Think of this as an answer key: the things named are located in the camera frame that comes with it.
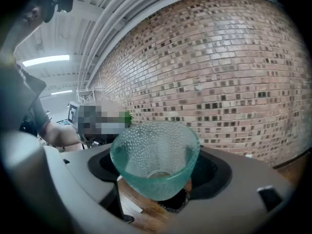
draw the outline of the ceiling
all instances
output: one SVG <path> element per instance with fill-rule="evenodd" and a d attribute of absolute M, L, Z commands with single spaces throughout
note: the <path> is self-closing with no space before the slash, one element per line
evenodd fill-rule
<path fill-rule="evenodd" d="M 84 89 L 90 75 L 103 62 L 118 32 L 145 8 L 159 0 L 74 0 L 70 13 L 55 12 L 16 50 L 18 64 L 54 55 L 70 55 L 70 60 L 24 67 L 44 80 L 46 89 L 40 95 L 64 90 Z"/>

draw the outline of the brick wall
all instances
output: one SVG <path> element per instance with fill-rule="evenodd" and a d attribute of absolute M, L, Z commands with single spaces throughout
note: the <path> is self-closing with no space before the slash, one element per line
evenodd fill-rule
<path fill-rule="evenodd" d="M 292 22 L 266 0 L 182 0 L 109 54 L 91 87 L 134 123 L 180 121 L 202 144 L 282 163 L 311 144 L 311 64 Z"/>

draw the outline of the person's arm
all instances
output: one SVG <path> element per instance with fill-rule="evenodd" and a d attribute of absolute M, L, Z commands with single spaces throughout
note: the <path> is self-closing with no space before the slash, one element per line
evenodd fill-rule
<path fill-rule="evenodd" d="M 75 129 L 70 125 L 63 126 L 48 121 L 43 125 L 43 132 L 43 139 L 54 146 L 65 147 L 81 143 Z"/>
<path fill-rule="evenodd" d="M 81 143 L 75 129 L 72 126 L 60 125 L 51 122 L 45 113 L 40 99 L 37 98 L 33 103 L 35 116 L 35 126 L 39 135 L 53 146 L 65 147 Z"/>

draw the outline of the textured glass cup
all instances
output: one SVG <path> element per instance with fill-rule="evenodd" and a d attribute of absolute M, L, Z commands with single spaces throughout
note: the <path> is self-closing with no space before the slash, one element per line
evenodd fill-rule
<path fill-rule="evenodd" d="M 110 153 L 113 164 L 133 189 L 160 201 L 176 195 L 190 178 L 199 141 L 181 123 L 151 121 L 120 134 Z"/>

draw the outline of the glass cup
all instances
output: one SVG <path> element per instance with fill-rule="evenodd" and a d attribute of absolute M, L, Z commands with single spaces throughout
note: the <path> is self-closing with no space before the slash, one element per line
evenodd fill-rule
<path fill-rule="evenodd" d="M 113 142 L 113 164 L 138 193 L 161 201 L 176 195 L 189 180 L 199 141 L 188 127 L 172 121 L 135 125 Z"/>

